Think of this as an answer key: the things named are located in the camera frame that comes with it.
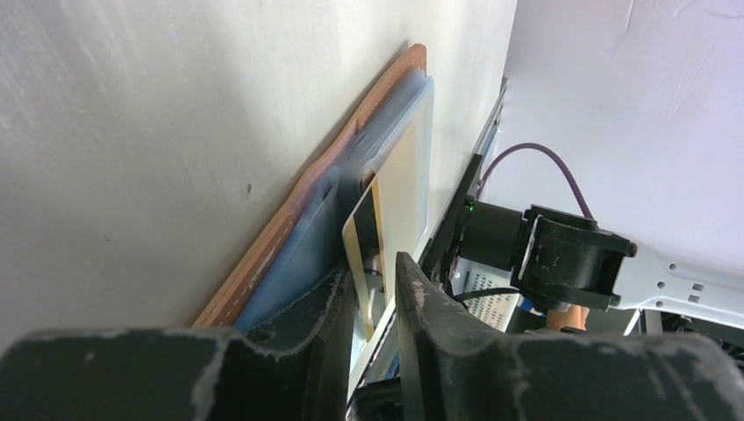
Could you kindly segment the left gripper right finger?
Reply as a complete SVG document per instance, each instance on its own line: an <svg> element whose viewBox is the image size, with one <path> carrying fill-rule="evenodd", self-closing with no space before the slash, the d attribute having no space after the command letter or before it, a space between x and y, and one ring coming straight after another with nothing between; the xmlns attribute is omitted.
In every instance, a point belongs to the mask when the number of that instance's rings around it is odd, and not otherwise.
<svg viewBox="0 0 744 421"><path fill-rule="evenodd" d="M406 420L740 420L743 377L687 334L505 334L405 252L396 308Z"/></svg>

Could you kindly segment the gold striped credit card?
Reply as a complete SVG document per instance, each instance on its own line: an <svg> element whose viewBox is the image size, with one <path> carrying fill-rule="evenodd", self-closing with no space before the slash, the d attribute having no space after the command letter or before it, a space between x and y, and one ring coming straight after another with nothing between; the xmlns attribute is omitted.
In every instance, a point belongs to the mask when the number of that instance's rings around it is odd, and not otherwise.
<svg viewBox="0 0 744 421"><path fill-rule="evenodd" d="M428 226L431 133L425 123L411 122L377 173L374 199L381 235L386 299L395 295L398 252L414 255Z"/></svg>

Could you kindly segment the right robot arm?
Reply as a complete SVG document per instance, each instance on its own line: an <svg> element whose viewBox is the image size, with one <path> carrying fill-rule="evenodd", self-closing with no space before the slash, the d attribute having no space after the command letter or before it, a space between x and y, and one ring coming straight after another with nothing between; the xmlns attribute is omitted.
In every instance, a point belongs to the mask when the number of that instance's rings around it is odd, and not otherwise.
<svg viewBox="0 0 744 421"><path fill-rule="evenodd" d="M542 309L660 310L743 327L742 275L540 206L517 211L468 200L461 214L458 255L508 272L511 287Z"/></svg>

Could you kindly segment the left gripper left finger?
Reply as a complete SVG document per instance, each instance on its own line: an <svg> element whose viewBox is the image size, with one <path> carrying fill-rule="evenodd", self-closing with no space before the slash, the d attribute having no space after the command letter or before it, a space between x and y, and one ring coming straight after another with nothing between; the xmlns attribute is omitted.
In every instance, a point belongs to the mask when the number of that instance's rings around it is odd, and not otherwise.
<svg viewBox="0 0 744 421"><path fill-rule="evenodd" d="M4 420L341 420L354 288L345 268L248 332L33 332L1 358Z"/></svg>

